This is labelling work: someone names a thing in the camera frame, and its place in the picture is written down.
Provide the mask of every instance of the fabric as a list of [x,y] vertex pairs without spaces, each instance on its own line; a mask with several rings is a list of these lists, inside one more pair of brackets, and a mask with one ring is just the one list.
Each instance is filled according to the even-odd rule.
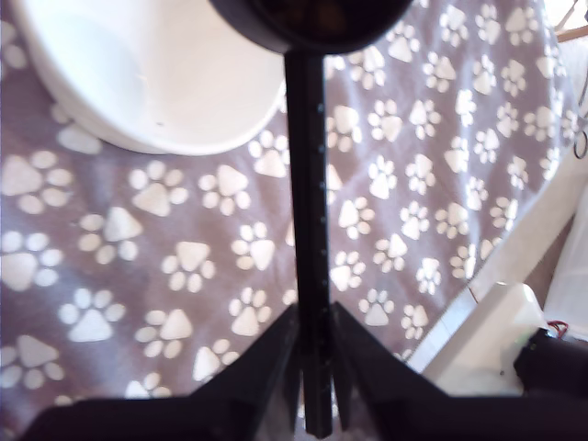
[[[189,393],[296,301],[285,106],[228,153],[127,152],[53,102],[2,12],[1,425]],[[531,0],[420,0],[325,61],[333,299],[403,359],[579,129],[547,26]]]

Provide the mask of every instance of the black object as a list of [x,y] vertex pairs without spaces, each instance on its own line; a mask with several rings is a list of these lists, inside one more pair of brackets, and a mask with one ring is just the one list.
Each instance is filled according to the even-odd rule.
[[211,2],[245,37],[285,54],[298,310],[289,308],[188,397],[50,409],[23,440],[285,440],[293,437],[300,372],[306,429],[319,438],[333,430],[333,379],[342,427],[382,440],[588,439],[585,401],[554,409],[544,400],[448,398],[330,305],[322,56],[369,44],[411,0]]

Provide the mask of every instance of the white plastic bowl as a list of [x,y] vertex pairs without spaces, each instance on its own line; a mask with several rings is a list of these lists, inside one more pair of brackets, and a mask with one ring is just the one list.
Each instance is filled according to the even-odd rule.
[[282,57],[207,0],[13,0],[41,80],[97,137],[203,155],[251,139],[284,92]]

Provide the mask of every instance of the white paw print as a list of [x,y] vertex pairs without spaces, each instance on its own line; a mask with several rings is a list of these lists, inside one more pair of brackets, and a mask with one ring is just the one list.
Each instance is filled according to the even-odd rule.
[[482,41],[488,41],[488,44],[494,44],[500,35],[500,23],[497,21],[498,14],[495,5],[484,4],[481,6],[481,13],[476,16],[476,25],[478,36]]
[[543,169],[545,180],[550,181],[560,166],[560,148],[553,147],[548,149],[546,157],[539,161],[539,165]]
[[404,269],[403,256],[408,252],[408,247],[401,236],[394,233],[389,239],[380,239],[376,242],[376,250],[374,263],[382,266],[382,273],[389,273],[392,268],[396,271]]
[[354,108],[335,106],[332,117],[326,120],[327,146],[337,147],[340,152],[349,152],[353,143],[361,142],[359,114]]
[[229,366],[239,358],[239,354],[230,351],[230,348],[231,343],[226,338],[217,340],[212,347],[200,347],[194,358],[192,378],[203,383],[210,381],[221,366]]
[[524,121],[525,135],[535,136],[537,141],[553,138],[556,134],[557,116],[549,107],[540,106],[536,113],[525,114]]
[[276,246],[267,239],[267,227],[263,222],[253,226],[242,225],[239,229],[241,239],[231,244],[232,251],[237,254],[237,266],[247,270],[254,266],[264,271],[272,261]]
[[435,103],[432,100],[423,102],[418,99],[414,102],[408,120],[415,126],[416,137],[424,140],[425,136],[435,136],[435,125],[441,122],[441,115],[435,112]]
[[445,93],[449,88],[449,82],[456,79],[456,71],[447,57],[441,57],[435,52],[429,52],[427,60],[423,64],[423,72],[426,77],[426,86],[436,88],[440,93]]
[[426,189],[435,185],[433,161],[423,154],[414,156],[414,162],[406,166],[404,173],[409,178],[408,187],[419,195],[425,195]]
[[49,237],[42,232],[23,236],[5,232],[2,236],[3,283],[14,291],[25,291],[34,285],[49,287],[59,279],[54,269],[63,260],[60,250],[49,248]]
[[113,207],[106,220],[99,214],[86,214],[80,219],[80,227],[85,234],[77,246],[88,253],[95,252],[96,261],[106,265],[119,255],[123,260],[135,260],[139,253],[137,244],[130,239],[143,231],[141,224],[128,211]]
[[511,176],[511,185],[514,188],[522,190],[529,182],[529,173],[526,171],[526,161],[523,158],[514,156],[513,161],[507,165],[506,172]]
[[407,340],[420,340],[423,336],[423,328],[429,323],[423,305],[406,305],[404,317],[401,320],[401,327],[405,330],[404,337]]
[[517,7],[506,20],[504,28],[510,33],[510,41],[513,46],[521,42],[533,41],[534,33],[539,28],[535,17],[535,9],[532,6],[525,9]]
[[453,239],[459,234],[469,233],[468,211],[455,202],[451,202],[447,210],[440,209],[435,213],[437,232]]
[[480,157],[482,164],[496,162],[496,151],[500,147],[498,136],[492,129],[479,131],[476,133],[476,144],[474,145],[474,153]]
[[451,140],[451,150],[447,150],[444,157],[453,173],[467,172],[469,162],[468,139],[455,136]]
[[370,90],[374,84],[384,85],[386,81],[386,74],[383,70],[385,61],[376,46],[371,45],[361,51],[353,52],[347,56],[347,59],[353,64],[351,79],[361,82],[364,89]]
[[429,229],[429,220],[426,218],[428,211],[427,207],[420,207],[416,200],[401,209],[401,220],[404,222],[402,234],[417,241],[421,237],[421,232]]
[[466,14],[453,5],[447,7],[446,12],[439,17],[441,26],[441,39],[449,41],[456,48],[462,40],[467,40],[469,33],[466,27]]
[[488,199],[488,190],[484,186],[484,181],[471,176],[466,185],[466,198],[469,209],[480,211],[482,202]]
[[375,163],[371,163],[367,169],[367,175],[372,180],[369,185],[369,193],[376,198],[388,199],[390,190],[396,188],[398,179],[394,175],[394,163],[386,161],[379,154]]
[[59,352],[30,335],[20,335],[14,346],[0,350],[0,387],[10,389],[22,380],[25,388],[35,390],[45,384],[45,379],[55,381],[65,377],[57,364]]
[[453,266],[451,271],[453,277],[470,280],[476,267],[476,245],[472,243],[468,247],[460,246],[458,255],[451,257],[449,263]]
[[359,261],[359,253],[347,254],[340,251],[334,257],[335,267],[329,271],[331,280],[340,291],[357,288],[361,284],[361,275],[366,271],[366,264]]
[[471,126],[474,123],[473,114],[476,112],[476,103],[472,100],[473,94],[469,89],[458,91],[456,98],[456,113],[461,117],[461,124],[464,127]]
[[10,23],[2,20],[0,21],[0,27],[2,28],[2,38],[0,44],[2,45],[2,67],[0,70],[0,78],[5,79],[10,69],[21,70],[28,66],[27,54],[15,44],[17,39],[17,30]]
[[561,119],[561,128],[563,129],[563,137],[568,141],[573,141],[576,133],[580,131],[578,114],[573,110],[566,110],[566,114]]
[[537,58],[536,65],[539,71],[546,78],[553,78],[554,75],[566,76],[566,68],[560,57],[558,46],[546,44],[543,49],[544,56]]
[[517,60],[508,61],[508,65],[501,71],[501,77],[504,79],[504,92],[508,92],[512,97],[518,96],[519,91],[526,89],[525,66]]
[[46,206],[63,207],[71,191],[74,176],[57,168],[57,155],[42,150],[27,160],[11,154],[2,168],[2,194],[16,196],[17,205],[28,214],[41,214]]
[[368,208],[366,198],[346,200],[341,206],[339,214],[339,226],[347,230],[349,239],[357,239],[359,234],[369,234],[371,228],[369,222],[374,219],[376,213]]
[[192,323],[182,310],[149,311],[145,322],[147,326],[135,333],[135,340],[147,344],[143,349],[147,357],[163,354],[165,358],[176,358],[182,351],[180,340],[192,335]]
[[324,57],[323,65],[324,77],[325,79],[330,80],[334,77],[335,71],[343,71],[345,69],[345,58],[341,55],[327,55]]
[[488,55],[481,56],[479,62],[473,65],[475,75],[474,89],[484,95],[489,95],[492,88],[496,86],[496,76],[494,76],[494,63],[490,61]]
[[168,255],[161,264],[161,270],[168,274],[167,286],[172,291],[187,288],[190,292],[200,292],[203,279],[211,279],[216,273],[213,262],[208,260],[210,247],[205,243],[179,242],[175,254]]
[[198,180],[198,187],[206,191],[202,205],[207,209],[219,207],[225,216],[231,216],[235,207],[248,209],[251,198],[245,191],[249,185],[247,176],[228,165],[220,165],[216,175],[204,175]]
[[421,43],[414,36],[414,27],[404,24],[402,20],[386,34],[386,40],[390,42],[389,56],[401,62],[411,62],[413,52],[421,49]]
[[394,302],[388,299],[387,291],[371,289],[365,299],[359,301],[359,310],[366,314],[367,326],[386,326],[388,314],[394,311]]
[[513,132],[518,130],[518,121],[516,120],[518,110],[511,103],[507,102],[504,106],[498,107],[496,117],[498,117],[496,128],[505,138],[510,138]]
[[288,138],[284,135],[274,137],[269,130],[259,135],[259,141],[253,140],[248,144],[249,153],[256,159],[254,170],[265,176],[285,177],[290,164]]
[[235,318],[231,331],[237,335],[253,337],[259,333],[259,323],[269,320],[272,310],[266,306],[267,295],[263,290],[254,292],[245,288],[239,299],[231,300],[229,313]]
[[127,399],[147,399],[147,398],[164,398],[172,395],[172,392],[165,386],[160,386],[162,381],[161,375],[152,372],[145,376],[143,381],[136,379],[131,381],[125,389],[125,398]]
[[112,336],[111,322],[125,315],[125,307],[112,303],[112,293],[106,289],[92,295],[89,289],[79,288],[73,294],[73,303],[59,309],[59,320],[72,326],[67,338],[72,342],[101,342]]
[[373,127],[372,138],[378,141],[384,138],[390,142],[396,141],[402,129],[402,119],[397,116],[396,103],[391,99],[386,104],[377,100],[374,109],[375,112],[367,115],[367,122]]
[[132,203],[155,216],[168,216],[172,210],[170,204],[180,205],[187,200],[187,190],[179,186],[183,179],[181,171],[167,171],[161,161],[151,161],[146,170],[136,168],[129,174],[130,186],[139,191]]
[[416,281],[419,282],[421,294],[435,295],[436,287],[441,283],[441,272],[437,259],[425,258],[421,267],[416,272]]
[[496,228],[504,228],[508,232],[515,224],[518,201],[516,199],[497,198],[496,206],[490,209],[490,215],[494,218],[492,225]]

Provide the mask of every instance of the paw print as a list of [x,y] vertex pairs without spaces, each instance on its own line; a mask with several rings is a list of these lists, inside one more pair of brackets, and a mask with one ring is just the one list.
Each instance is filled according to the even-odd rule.
[[536,113],[525,114],[524,121],[526,136],[535,135],[537,141],[544,141],[555,136],[557,118],[549,107],[540,106]]
[[28,159],[9,155],[2,169],[2,194],[18,197],[18,207],[28,214],[41,214],[46,206],[63,207],[71,195],[67,187],[74,176],[56,165],[57,155],[46,150]]
[[414,162],[406,166],[404,173],[409,178],[408,187],[419,195],[425,195],[427,187],[435,185],[433,162],[423,154],[414,156]]
[[369,186],[369,193],[376,198],[388,199],[390,190],[396,188],[398,179],[394,175],[394,163],[386,161],[380,154],[376,162],[369,165],[367,175],[372,180]]
[[453,173],[467,172],[469,162],[468,140],[455,136],[451,140],[451,150],[447,150],[444,157]]
[[380,239],[376,242],[376,250],[374,264],[382,266],[382,273],[389,273],[392,268],[396,271],[404,269],[403,256],[408,252],[408,247],[401,236],[394,233],[389,239]]
[[396,116],[396,103],[389,99],[384,104],[377,100],[374,106],[376,110],[367,115],[367,122],[373,127],[371,136],[374,140],[381,141],[386,138],[390,142],[396,141],[402,129],[402,119]]
[[480,211],[482,202],[488,198],[488,190],[484,186],[484,181],[471,176],[466,185],[466,198],[469,209]]
[[129,174],[129,184],[139,193],[132,199],[138,209],[164,218],[171,212],[171,205],[180,205],[187,200],[187,190],[180,187],[184,174],[177,170],[167,171],[161,161],[151,161],[146,170],[134,169]]
[[109,210],[105,220],[99,214],[86,214],[80,219],[85,234],[77,246],[80,250],[94,253],[96,261],[107,265],[119,255],[123,260],[135,260],[139,253],[137,244],[130,239],[143,232],[141,224],[122,207]]
[[390,42],[388,54],[401,62],[411,62],[413,52],[421,49],[421,43],[414,36],[414,27],[400,21],[388,34],[386,40]]
[[182,310],[149,311],[145,322],[148,326],[135,333],[135,340],[147,344],[143,353],[149,358],[162,353],[165,358],[176,358],[182,351],[180,340],[192,335],[192,323]]
[[388,292],[371,289],[365,299],[359,301],[359,310],[366,314],[367,326],[386,326],[388,314],[394,311],[394,302],[388,300]]
[[539,28],[535,17],[535,9],[532,6],[517,7],[506,20],[504,28],[510,33],[510,41],[513,46],[518,46],[521,41],[530,43],[533,41],[534,32]]
[[161,270],[169,275],[167,286],[172,291],[187,288],[190,292],[200,292],[203,278],[211,279],[216,273],[214,263],[208,260],[210,247],[205,243],[179,242],[175,254],[164,258]]
[[419,282],[419,292],[435,295],[436,287],[441,283],[441,272],[437,259],[425,258],[421,267],[416,272],[416,281]]
[[49,237],[42,232],[23,236],[6,232],[2,236],[2,271],[4,284],[14,291],[25,291],[34,285],[49,287],[59,279],[54,267],[63,260],[63,253],[48,248]]
[[476,245],[472,243],[468,247],[460,246],[458,255],[451,257],[449,263],[453,266],[453,271],[451,271],[453,277],[470,280],[476,267]]
[[468,211],[455,202],[451,202],[447,210],[440,209],[435,213],[437,232],[453,239],[459,234],[469,233]]
[[237,335],[253,337],[259,333],[259,323],[265,323],[272,314],[271,308],[266,306],[267,295],[263,290],[254,293],[251,288],[245,288],[239,299],[231,300],[229,313],[235,318],[231,330]]
[[269,130],[259,135],[259,141],[253,140],[248,144],[249,154],[255,159],[254,170],[265,176],[285,177],[286,165],[290,164],[288,138],[284,135],[274,137]]
[[334,115],[326,120],[327,146],[330,149],[336,146],[343,153],[349,152],[354,142],[362,140],[358,124],[359,114],[354,108],[335,106]]
[[140,399],[171,396],[172,392],[168,388],[160,386],[161,381],[162,377],[157,372],[146,375],[143,381],[133,380],[125,389],[125,398]]
[[505,138],[510,138],[513,132],[518,130],[518,121],[516,120],[518,110],[511,103],[507,102],[504,106],[498,107],[496,117],[498,117],[496,128]]
[[416,200],[411,202],[408,207],[401,209],[401,220],[404,222],[401,228],[402,234],[418,241],[421,232],[426,232],[429,229],[427,213],[427,207],[419,207]]
[[89,289],[79,288],[73,294],[73,303],[59,309],[59,320],[72,326],[67,337],[72,342],[101,342],[112,336],[111,322],[125,315],[125,307],[112,303],[112,293],[106,289],[92,295]]
[[475,75],[474,89],[484,95],[489,95],[492,88],[496,86],[496,77],[494,76],[494,63],[490,61],[488,55],[481,56],[479,62],[473,65]]
[[429,52],[427,60],[423,64],[423,72],[427,75],[426,86],[436,88],[440,93],[445,93],[449,88],[449,82],[456,79],[456,71],[447,57],[440,57],[435,52]]
[[351,79],[360,81],[364,89],[370,90],[376,85],[384,85],[386,74],[384,73],[384,57],[376,46],[371,45],[362,51],[349,54],[347,59],[353,64]]
[[435,112],[435,103],[432,100],[427,99],[423,102],[418,99],[414,102],[408,120],[415,126],[416,137],[424,140],[425,136],[435,136],[435,125],[441,122],[441,115]]
[[198,187],[206,191],[202,205],[207,209],[218,206],[225,216],[231,216],[235,207],[249,208],[251,198],[245,191],[247,185],[247,176],[224,164],[219,166],[216,175],[204,175],[198,180]]
[[337,289],[343,292],[361,285],[361,275],[366,271],[366,264],[359,261],[357,251],[349,254],[340,251],[334,258],[334,264],[329,275]]
[[504,227],[508,232],[511,231],[515,224],[517,211],[518,201],[516,199],[497,198],[496,206],[490,210],[490,215],[494,218],[492,225],[496,228]]
[[472,100],[473,94],[469,89],[458,91],[456,98],[456,113],[461,117],[461,124],[464,127],[471,126],[474,123],[473,114],[476,112],[476,103]]
[[478,36],[482,41],[488,41],[493,45],[500,35],[500,23],[497,21],[498,14],[495,5],[484,4],[481,6],[481,12],[476,16],[476,25]]
[[45,384],[45,379],[60,381],[65,377],[57,364],[59,352],[30,335],[20,335],[14,346],[0,350],[2,375],[0,387],[10,389],[22,380],[25,388],[35,390]]
[[496,132],[492,129],[487,129],[485,132],[479,131],[476,133],[476,141],[474,153],[480,157],[480,162],[482,164],[494,164],[496,162],[496,151],[500,147]]
[[501,77],[504,79],[504,92],[508,92],[512,97],[518,96],[519,91],[526,89],[525,66],[517,60],[508,61],[508,65],[501,71]]
[[407,340],[420,340],[423,336],[423,328],[429,323],[429,318],[424,311],[423,305],[406,305],[404,317],[401,320],[401,327],[405,330],[404,337]]
[[539,165],[543,169],[545,180],[550,181],[560,166],[560,148],[553,147],[548,149],[547,156],[539,161]]
[[514,188],[522,190],[529,182],[529,173],[526,171],[526,161],[518,156],[513,157],[513,161],[508,164],[506,171],[511,176],[511,185]]
[[554,75],[566,76],[566,68],[561,62],[560,49],[557,46],[546,44],[543,49],[544,56],[537,58],[536,65],[539,71],[546,78],[553,78]]
[[212,379],[221,366],[229,366],[239,354],[230,351],[231,343],[226,338],[221,338],[212,344],[212,347],[202,346],[196,352],[192,378],[195,381],[206,383]]
[[254,266],[264,271],[272,261],[276,246],[267,239],[267,227],[263,222],[256,222],[253,227],[242,225],[239,230],[241,239],[231,244],[232,251],[237,254],[237,266],[248,270]]
[[462,40],[467,40],[469,33],[466,28],[466,14],[453,5],[447,7],[446,12],[439,17],[441,26],[441,40],[449,41],[456,48]]
[[369,222],[375,215],[374,210],[368,208],[366,198],[357,198],[355,201],[346,200],[341,206],[339,226],[347,230],[349,239],[357,239],[359,234],[369,234],[371,231]]
[[0,21],[0,27],[2,28],[2,38],[0,44],[2,49],[2,68],[0,70],[0,78],[5,79],[10,69],[21,70],[28,66],[27,54],[22,48],[15,44],[17,39],[17,30],[10,23],[2,20]]

